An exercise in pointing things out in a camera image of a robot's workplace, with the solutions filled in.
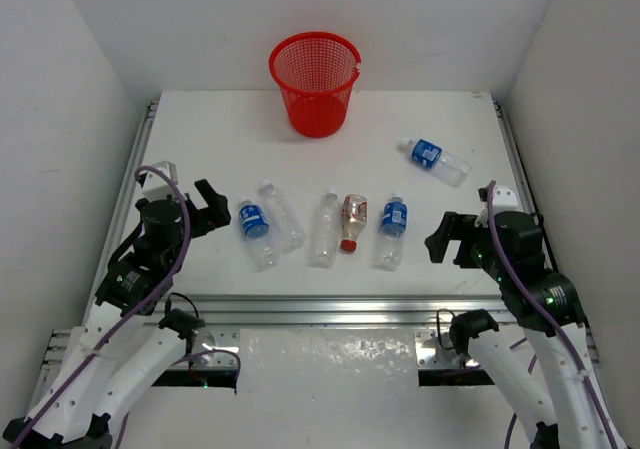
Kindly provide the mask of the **clear ribbed bottle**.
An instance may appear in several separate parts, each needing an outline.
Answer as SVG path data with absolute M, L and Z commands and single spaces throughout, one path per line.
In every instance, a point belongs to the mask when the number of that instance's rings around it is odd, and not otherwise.
M 282 190 L 270 181 L 263 181 L 258 193 L 269 220 L 279 230 L 281 251 L 290 253 L 301 249 L 306 241 L 306 235 Z

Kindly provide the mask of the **red cap red label bottle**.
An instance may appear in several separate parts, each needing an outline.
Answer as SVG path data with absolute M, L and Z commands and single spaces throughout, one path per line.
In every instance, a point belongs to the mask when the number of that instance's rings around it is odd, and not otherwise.
M 340 248 L 345 253 L 353 253 L 357 249 L 358 237 L 368 221 L 368 201 L 364 196 L 348 194 L 341 211 Z

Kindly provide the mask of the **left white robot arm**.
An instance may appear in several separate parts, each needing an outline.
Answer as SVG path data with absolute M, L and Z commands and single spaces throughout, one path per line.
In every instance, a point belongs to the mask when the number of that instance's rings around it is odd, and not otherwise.
M 171 365 L 209 365 L 214 336 L 198 315 L 171 305 L 140 348 L 122 357 L 166 299 L 182 267 L 184 237 L 202 237 L 231 222 L 225 196 L 205 179 L 195 187 L 203 208 L 178 201 L 173 192 L 137 201 L 139 222 L 108 261 L 79 339 L 42 399 L 7 424 L 6 441 L 19 448 L 109 448 L 125 415 Z

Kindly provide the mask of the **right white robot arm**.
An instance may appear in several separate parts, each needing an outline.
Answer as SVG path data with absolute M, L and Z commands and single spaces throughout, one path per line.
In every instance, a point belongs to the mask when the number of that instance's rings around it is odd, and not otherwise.
M 475 360 L 511 406 L 532 448 L 623 448 L 602 400 L 587 345 L 586 316 L 573 283 L 547 268 L 540 217 L 519 211 L 490 222 L 448 211 L 425 240 L 440 263 L 452 241 L 463 269 L 494 280 L 530 344 L 544 381 L 538 383 L 501 339 L 485 309 L 452 318 L 450 350 Z

